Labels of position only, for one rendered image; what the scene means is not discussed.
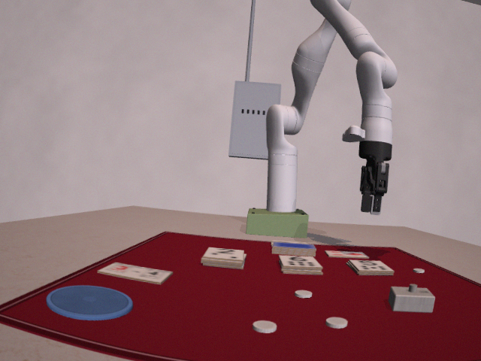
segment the blue disc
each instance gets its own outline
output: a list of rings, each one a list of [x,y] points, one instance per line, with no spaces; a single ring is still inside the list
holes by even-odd
[[[125,293],[98,286],[69,286],[49,293],[50,310],[76,320],[111,320],[126,315],[133,302]]]

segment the white chip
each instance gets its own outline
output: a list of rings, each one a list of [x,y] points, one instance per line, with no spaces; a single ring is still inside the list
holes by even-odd
[[[340,317],[329,317],[325,324],[333,329],[343,329],[347,326],[347,320],[345,318]]]
[[[297,290],[295,291],[295,295],[300,299],[309,299],[313,296],[313,293],[306,290]]]
[[[256,321],[253,323],[253,328],[255,331],[260,333],[272,333],[276,332],[277,325],[271,321]]]

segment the green base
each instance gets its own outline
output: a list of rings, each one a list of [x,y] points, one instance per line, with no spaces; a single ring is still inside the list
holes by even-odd
[[[280,213],[251,208],[247,214],[246,234],[306,238],[308,221],[309,215],[300,209]]]

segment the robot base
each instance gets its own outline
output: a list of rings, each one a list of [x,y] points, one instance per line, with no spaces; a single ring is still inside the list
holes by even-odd
[[[246,234],[306,238],[308,221],[309,215],[300,209],[292,213],[280,213],[250,208]]]

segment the deck of cards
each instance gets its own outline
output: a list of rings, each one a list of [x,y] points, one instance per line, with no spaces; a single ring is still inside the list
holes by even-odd
[[[99,269],[98,273],[103,275],[128,278],[129,280],[149,282],[151,284],[163,284],[172,272],[162,271],[160,269],[139,267],[136,265],[126,265],[124,263],[112,263],[103,269]]]
[[[363,252],[351,252],[349,250],[327,250],[327,255],[334,258],[369,258]]]
[[[290,275],[322,275],[322,266],[311,256],[279,255],[280,269]]]
[[[201,258],[201,263],[210,267],[244,269],[246,257],[243,250],[209,247]]]
[[[290,256],[316,256],[316,246],[305,243],[272,242],[272,254]]]
[[[394,270],[381,261],[350,259],[347,265],[358,275],[392,276]]]

